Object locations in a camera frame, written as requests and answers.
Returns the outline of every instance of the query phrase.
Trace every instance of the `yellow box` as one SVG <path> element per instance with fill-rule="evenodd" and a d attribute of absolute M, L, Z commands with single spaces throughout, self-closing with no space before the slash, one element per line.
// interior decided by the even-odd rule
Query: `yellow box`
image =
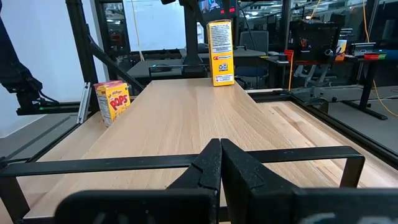
<path fill-rule="evenodd" d="M 207 24 L 207 33 L 213 86 L 234 84 L 231 21 L 220 20 L 209 22 Z"/>
<path fill-rule="evenodd" d="M 95 85 L 99 109 L 105 125 L 110 126 L 130 105 L 126 83 L 111 81 Z"/>

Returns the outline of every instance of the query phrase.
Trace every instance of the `computer monitor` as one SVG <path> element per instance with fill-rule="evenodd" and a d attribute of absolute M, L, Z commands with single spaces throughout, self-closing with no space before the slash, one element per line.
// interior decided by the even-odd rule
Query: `computer monitor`
<path fill-rule="evenodd" d="M 224 6 L 223 0 L 202 0 L 198 2 L 205 21 L 225 19 L 225 12 L 229 10 L 230 17 L 236 15 L 236 0 L 229 0 L 229 7 Z"/>

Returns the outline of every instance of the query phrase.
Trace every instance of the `metal bracket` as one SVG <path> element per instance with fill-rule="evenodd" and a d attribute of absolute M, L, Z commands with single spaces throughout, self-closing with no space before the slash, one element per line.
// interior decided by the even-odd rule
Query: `metal bracket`
<path fill-rule="evenodd" d="M 77 123 L 83 124 L 87 119 L 88 105 L 91 96 L 91 83 L 86 82 L 81 93 L 80 107 L 77 114 Z"/>

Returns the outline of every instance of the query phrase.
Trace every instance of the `light wood tabletop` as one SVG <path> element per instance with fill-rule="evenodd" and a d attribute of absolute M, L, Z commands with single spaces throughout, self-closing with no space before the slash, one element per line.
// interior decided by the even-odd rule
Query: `light wood tabletop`
<path fill-rule="evenodd" d="M 257 104 L 239 85 L 212 87 L 206 78 L 152 82 L 81 158 L 199 153 L 212 138 L 228 138 L 247 151 L 354 146 L 289 102 Z M 365 156 L 371 159 L 366 161 L 361 187 L 398 186 L 396 170 Z M 301 187 L 337 187 L 344 163 L 340 159 L 266 166 Z M 67 174 L 31 206 L 25 218 L 52 216 L 63 198 L 81 190 L 164 189 L 184 170 Z"/>

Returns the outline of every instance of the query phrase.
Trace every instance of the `white wall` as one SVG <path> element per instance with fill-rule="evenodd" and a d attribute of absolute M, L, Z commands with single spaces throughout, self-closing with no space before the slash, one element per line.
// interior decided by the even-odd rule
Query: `white wall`
<path fill-rule="evenodd" d="M 2 3 L 0 16 L 19 60 L 43 83 L 44 94 L 58 101 L 79 101 L 83 76 L 65 0 L 40 0 L 40 4 L 35 0 L 2 0 Z M 91 35 L 98 41 L 95 7 L 90 0 L 83 0 L 83 5 Z M 99 61 L 96 71 L 99 81 L 105 81 L 106 71 Z M 17 98 L 2 86 L 0 101 L 5 105 L 0 116 L 0 138 L 41 117 L 17 116 Z"/>
<path fill-rule="evenodd" d="M 185 47 L 184 10 L 178 1 L 163 5 L 160 0 L 123 0 L 131 51 L 181 49 Z"/>

